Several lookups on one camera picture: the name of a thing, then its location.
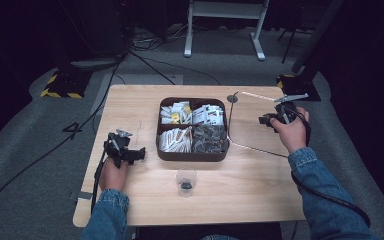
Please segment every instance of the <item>wooden table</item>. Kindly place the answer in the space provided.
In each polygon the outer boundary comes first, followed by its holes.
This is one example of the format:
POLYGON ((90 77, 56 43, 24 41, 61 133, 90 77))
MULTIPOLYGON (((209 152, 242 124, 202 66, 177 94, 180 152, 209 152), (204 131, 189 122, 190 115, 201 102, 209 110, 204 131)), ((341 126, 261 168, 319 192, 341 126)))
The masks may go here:
MULTIPOLYGON (((130 226, 245 223, 303 220, 302 199, 291 180, 290 167, 284 157, 250 150, 231 144, 220 162, 173 162, 158 157, 156 129, 159 104, 166 97, 216 98, 226 107, 228 95, 238 91, 279 98, 277 87, 248 86, 172 86, 113 85, 106 100, 99 130, 86 170, 81 191, 92 193, 94 173, 101 158, 103 143, 116 129, 133 134, 129 149, 146 147, 144 160, 129 167, 126 194, 130 198, 130 226), (191 167, 198 173, 194 195, 180 197, 175 184, 176 171, 191 167)), ((250 103, 251 109, 271 111, 269 101, 250 103)), ((235 138, 242 134, 235 129, 235 138)), ((261 141, 277 153, 287 155, 277 135, 261 141)), ((86 226, 90 217, 90 200, 79 199, 73 223, 86 226)))

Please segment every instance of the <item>plastic cup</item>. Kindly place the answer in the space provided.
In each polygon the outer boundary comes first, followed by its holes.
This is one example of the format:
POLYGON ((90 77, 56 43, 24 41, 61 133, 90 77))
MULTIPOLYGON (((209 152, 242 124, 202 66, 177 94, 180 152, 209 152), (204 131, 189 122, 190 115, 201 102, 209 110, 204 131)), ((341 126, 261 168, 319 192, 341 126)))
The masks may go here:
POLYGON ((198 181, 198 174, 191 168, 179 169, 176 173, 176 184, 179 195, 190 197, 198 181))

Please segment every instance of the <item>denim sleeve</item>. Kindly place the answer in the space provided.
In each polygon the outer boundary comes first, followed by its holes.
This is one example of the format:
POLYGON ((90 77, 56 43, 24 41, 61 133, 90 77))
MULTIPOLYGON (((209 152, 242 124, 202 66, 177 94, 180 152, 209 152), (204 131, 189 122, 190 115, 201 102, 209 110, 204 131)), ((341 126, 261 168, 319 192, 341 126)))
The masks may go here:
POLYGON ((95 204, 82 239, 124 239, 128 207, 129 198, 126 194, 112 189, 104 190, 95 204))
MULTIPOLYGON (((292 173, 303 185, 353 203, 350 194, 317 159, 312 149, 299 149, 289 155, 288 160, 292 173)), ((377 239, 353 210, 305 190, 300 193, 311 239, 377 239)))

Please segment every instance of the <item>stand base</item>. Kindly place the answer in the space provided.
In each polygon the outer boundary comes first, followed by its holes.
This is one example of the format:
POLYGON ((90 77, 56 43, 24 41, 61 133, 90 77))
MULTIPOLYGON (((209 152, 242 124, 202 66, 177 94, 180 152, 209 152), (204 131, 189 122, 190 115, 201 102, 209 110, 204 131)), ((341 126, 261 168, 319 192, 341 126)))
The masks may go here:
POLYGON ((79 70, 70 74, 55 71, 40 96, 84 98, 92 74, 93 72, 79 70))
POLYGON ((307 98, 299 99, 299 101, 320 102, 321 98, 317 93, 317 89, 312 81, 304 81, 301 76, 280 75, 276 77, 277 86, 282 89, 286 95, 303 95, 308 94, 307 98))

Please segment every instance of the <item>person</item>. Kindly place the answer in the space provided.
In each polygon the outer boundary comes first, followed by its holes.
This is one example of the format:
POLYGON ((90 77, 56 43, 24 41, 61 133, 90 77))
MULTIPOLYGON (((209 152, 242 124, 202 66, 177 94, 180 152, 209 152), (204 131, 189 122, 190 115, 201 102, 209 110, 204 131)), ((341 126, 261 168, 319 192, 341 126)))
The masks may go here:
MULTIPOLYGON (((304 108, 297 111, 309 120, 304 108)), ((306 145, 306 129, 298 117, 290 124, 277 119, 270 123, 279 132, 283 145, 289 152, 288 161, 292 174, 305 186, 324 194, 353 203, 350 194, 339 184, 326 166, 317 159, 315 152, 306 145)), ((105 161, 99 185, 102 194, 96 203, 92 216, 83 231, 82 239, 124 239, 129 199, 123 192, 127 162, 120 169, 111 158, 105 161)), ((364 219, 337 203, 300 190, 303 211, 310 227, 311 239, 377 239, 364 219)), ((236 239, 229 236, 207 236, 204 239, 236 239)))

